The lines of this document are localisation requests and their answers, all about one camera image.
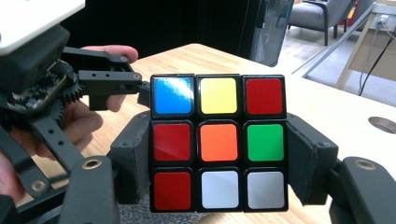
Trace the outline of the black cabinet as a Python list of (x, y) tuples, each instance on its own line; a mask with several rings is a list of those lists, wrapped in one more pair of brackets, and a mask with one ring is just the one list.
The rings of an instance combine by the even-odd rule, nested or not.
[(259, 0), (249, 59), (274, 67), (278, 63), (292, 0)]

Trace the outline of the grey metal rail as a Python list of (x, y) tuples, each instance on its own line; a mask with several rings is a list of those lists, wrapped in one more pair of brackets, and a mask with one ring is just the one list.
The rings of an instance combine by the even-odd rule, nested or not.
[(306, 77), (312, 72), (320, 63), (322, 63), (328, 56), (330, 56), (345, 40), (347, 40), (351, 34), (367, 22), (371, 11), (374, 8), (376, 0), (356, 0), (354, 6), (356, 6), (355, 18), (352, 26), (347, 27), (344, 31), (344, 24), (338, 23), (338, 36), (334, 38), (332, 36), (333, 28), (329, 29), (329, 44), (324, 50), (310, 58), (307, 62), (303, 63), (300, 67), (293, 71), (293, 74), (300, 74), (302, 77)]

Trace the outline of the light wooden desk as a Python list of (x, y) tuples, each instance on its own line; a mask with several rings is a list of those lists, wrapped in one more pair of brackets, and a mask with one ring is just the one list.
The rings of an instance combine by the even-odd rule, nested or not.
[[(377, 14), (389, 14), (390, 18), (377, 24)], [(375, 1), (335, 88), (343, 89), (354, 73), (396, 81), (396, 0)]]

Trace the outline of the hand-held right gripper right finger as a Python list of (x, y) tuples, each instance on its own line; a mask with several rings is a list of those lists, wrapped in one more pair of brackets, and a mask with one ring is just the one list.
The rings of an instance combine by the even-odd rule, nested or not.
[(334, 167), (338, 146), (300, 117), (287, 115), (289, 184), (302, 205), (327, 201), (327, 173)]

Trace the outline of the dark round table grommet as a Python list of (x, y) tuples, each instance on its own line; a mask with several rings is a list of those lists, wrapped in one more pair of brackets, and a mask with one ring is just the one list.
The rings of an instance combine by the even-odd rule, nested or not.
[(385, 133), (396, 134), (396, 122), (382, 118), (382, 117), (370, 117), (368, 118), (369, 123)]

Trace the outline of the multicoloured puzzle cube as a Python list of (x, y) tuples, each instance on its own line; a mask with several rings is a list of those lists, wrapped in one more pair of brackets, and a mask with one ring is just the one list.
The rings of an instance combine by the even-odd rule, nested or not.
[(288, 143), (281, 75), (150, 79), (150, 209), (285, 211)]

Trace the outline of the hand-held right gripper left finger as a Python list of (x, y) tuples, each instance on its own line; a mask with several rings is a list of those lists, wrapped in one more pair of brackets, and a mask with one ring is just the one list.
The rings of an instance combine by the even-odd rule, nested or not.
[(118, 170), (115, 190), (121, 204), (136, 204), (149, 193), (148, 111), (135, 115), (110, 146), (107, 156)]

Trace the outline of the red and yellow object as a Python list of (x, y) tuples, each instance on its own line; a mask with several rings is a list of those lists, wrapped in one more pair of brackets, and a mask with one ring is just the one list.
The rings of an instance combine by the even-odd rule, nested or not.
[(346, 19), (346, 27), (352, 26), (355, 18), (355, 12), (356, 12), (356, 6), (354, 6), (348, 13), (347, 19)]

